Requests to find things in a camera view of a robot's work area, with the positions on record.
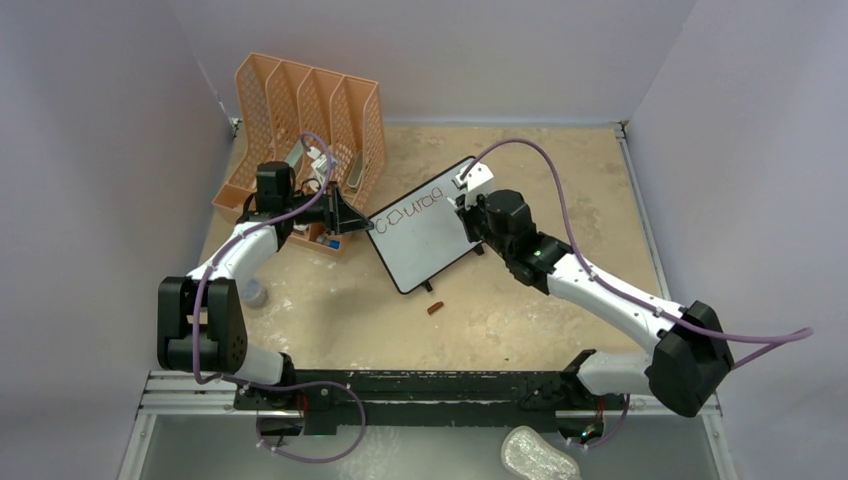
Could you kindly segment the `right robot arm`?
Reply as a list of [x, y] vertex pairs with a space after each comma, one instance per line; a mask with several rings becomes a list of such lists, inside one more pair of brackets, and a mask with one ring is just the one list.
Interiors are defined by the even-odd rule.
[[565, 242], [537, 230], [513, 190], [453, 202], [466, 235], [504, 260], [521, 284], [590, 312], [634, 340], [640, 354], [583, 353], [561, 392], [576, 407], [605, 394], [651, 395], [672, 412], [699, 413], [735, 365], [716, 311], [652, 296], [579, 259]]

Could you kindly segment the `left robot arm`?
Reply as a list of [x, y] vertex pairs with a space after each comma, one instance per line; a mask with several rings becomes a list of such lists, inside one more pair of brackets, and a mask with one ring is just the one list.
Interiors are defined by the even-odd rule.
[[308, 196], [297, 190], [285, 162], [259, 166], [251, 194], [227, 242], [203, 265], [169, 276], [157, 293], [157, 360], [166, 370], [192, 373], [200, 384], [228, 377], [259, 385], [272, 408], [297, 399], [289, 355], [253, 344], [240, 294], [258, 269], [285, 244], [297, 225], [320, 224], [333, 235], [373, 229], [333, 181]]

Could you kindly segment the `black framed whiteboard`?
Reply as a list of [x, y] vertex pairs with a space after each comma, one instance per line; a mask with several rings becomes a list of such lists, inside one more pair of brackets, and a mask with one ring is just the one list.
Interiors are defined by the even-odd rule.
[[472, 160], [461, 159], [369, 216], [368, 238], [400, 294], [476, 244], [467, 240], [449, 201], [456, 193], [451, 179]]

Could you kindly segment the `brown marker cap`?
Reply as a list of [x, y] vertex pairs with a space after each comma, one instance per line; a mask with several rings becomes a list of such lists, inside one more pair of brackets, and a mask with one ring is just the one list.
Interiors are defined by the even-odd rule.
[[436, 313], [438, 310], [440, 310], [443, 306], [444, 306], [443, 302], [441, 302], [441, 301], [436, 302], [436, 303], [434, 303], [433, 305], [431, 305], [430, 307], [427, 308], [427, 314], [432, 316], [434, 313]]

